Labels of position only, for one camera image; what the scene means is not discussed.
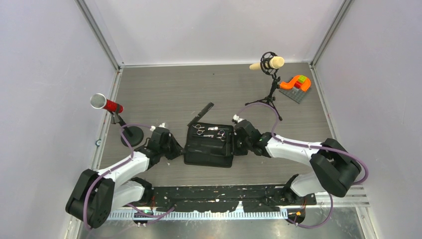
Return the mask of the silver scissors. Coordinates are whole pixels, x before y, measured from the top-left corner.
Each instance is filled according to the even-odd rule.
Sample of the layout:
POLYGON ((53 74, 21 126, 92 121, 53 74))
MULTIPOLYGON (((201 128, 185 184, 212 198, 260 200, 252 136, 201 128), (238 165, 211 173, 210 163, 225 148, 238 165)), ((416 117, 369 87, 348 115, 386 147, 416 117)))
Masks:
POLYGON ((213 134, 206 134, 206 131, 215 131, 218 130, 218 127, 205 127, 201 126, 200 124, 196 124, 192 126, 197 130, 197 136, 203 136, 203 137, 213 137, 213 134))
POLYGON ((225 130, 219 130, 216 134, 204 134, 203 137, 216 138, 220 141, 226 141, 225 130))

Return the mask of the black zip tool case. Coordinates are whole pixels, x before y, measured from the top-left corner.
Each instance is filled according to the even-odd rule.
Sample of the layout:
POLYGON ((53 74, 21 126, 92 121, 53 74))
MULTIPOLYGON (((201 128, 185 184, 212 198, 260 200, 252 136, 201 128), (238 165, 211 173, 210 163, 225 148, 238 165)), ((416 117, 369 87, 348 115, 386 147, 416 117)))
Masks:
MULTIPOLYGON (((206 134, 216 134, 219 130, 225 130, 225 134, 230 130, 234 132, 233 126, 231 125, 204 122, 197 122, 193 125, 196 124, 200 124, 205 127, 218 127, 218 130, 206 131, 206 134)), ((234 155, 229 157, 225 156, 226 141, 220 141, 216 138, 197 136, 197 130, 192 126, 188 127, 184 163, 186 165, 230 168, 232 166, 234 155)))

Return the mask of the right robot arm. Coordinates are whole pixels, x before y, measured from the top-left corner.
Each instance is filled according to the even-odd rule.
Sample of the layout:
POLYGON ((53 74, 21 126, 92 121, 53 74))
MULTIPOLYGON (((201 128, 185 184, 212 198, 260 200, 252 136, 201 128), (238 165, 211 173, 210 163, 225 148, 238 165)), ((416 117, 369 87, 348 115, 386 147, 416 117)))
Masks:
POLYGON ((292 176, 285 184, 284 198, 290 204, 323 191, 344 197, 362 171, 357 160, 335 139, 304 142, 271 132, 260 133, 245 119, 234 123, 236 143, 241 149, 252 151, 257 156, 291 160, 312 169, 310 173, 292 176))

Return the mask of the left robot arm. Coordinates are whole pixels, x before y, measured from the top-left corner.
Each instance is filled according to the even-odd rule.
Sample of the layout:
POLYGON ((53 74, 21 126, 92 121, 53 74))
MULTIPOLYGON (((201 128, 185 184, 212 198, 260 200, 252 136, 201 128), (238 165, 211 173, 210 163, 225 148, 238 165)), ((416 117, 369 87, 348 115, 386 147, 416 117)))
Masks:
POLYGON ((137 177, 160 162, 162 157, 173 160, 185 150, 165 127, 156 127, 146 142, 114 165, 94 171, 84 170, 65 206, 65 211, 84 222, 89 229, 99 228, 110 213, 137 202, 152 202, 152 184, 137 177))

